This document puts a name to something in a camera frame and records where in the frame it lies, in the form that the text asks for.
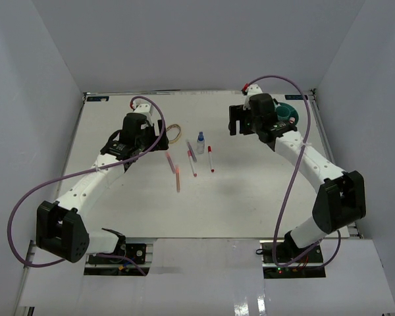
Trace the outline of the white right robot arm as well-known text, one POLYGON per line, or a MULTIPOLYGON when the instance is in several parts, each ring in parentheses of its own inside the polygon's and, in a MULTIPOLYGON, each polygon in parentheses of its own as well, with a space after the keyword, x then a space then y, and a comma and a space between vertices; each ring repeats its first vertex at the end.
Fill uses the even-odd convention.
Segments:
POLYGON ((273 244, 272 259, 280 267, 300 262, 324 237, 366 216, 365 185, 357 171, 346 172, 305 142, 297 118, 281 114, 284 105, 267 93, 229 107, 230 135, 255 134, 271 150, 294 166, 317 194, 311 216, 273 244))

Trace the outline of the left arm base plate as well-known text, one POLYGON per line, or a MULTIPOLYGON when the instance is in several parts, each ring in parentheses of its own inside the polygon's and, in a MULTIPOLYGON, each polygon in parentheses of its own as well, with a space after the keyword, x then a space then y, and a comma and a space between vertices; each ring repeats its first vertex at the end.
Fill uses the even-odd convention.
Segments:
POLYGON ((151 267, 152 247, 148 244, 125 244, 105 257, 90 255, 84 275, 106 277, 145 277, 151 267))

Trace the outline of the red-capped white marker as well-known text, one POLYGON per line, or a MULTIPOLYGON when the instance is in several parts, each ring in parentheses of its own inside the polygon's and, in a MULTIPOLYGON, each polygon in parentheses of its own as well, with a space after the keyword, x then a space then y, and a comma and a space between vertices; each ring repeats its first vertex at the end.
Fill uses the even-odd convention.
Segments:
POLYGON ((214 165, 213 165, 213 154, 212 154, 212 149, 211 149, 210 145, 207 146, 207 152, 208 152, 208 157, 209 157, 210 170, 211 170, 212 173, 214 173, 215 172, 215 168, 214 168, 214 165))

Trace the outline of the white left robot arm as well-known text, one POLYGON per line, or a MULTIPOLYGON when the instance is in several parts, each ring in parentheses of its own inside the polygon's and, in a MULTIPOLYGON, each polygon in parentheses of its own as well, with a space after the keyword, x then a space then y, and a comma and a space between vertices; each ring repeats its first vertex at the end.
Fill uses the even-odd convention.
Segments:
POLYGON ((54 202, 44 201, 37 210, 36 245, 71 263, 83 256, 103 253, 113 263, 126 255, 126 240, 109 228, 87 230, 86 218, 100 196, 137 161, 145 150, 162 151, 169 141, 162 122, 152 121, 153 107, 145 104, 128 113, 122 128, 100 150, 92 172, 84 175, 54 202))

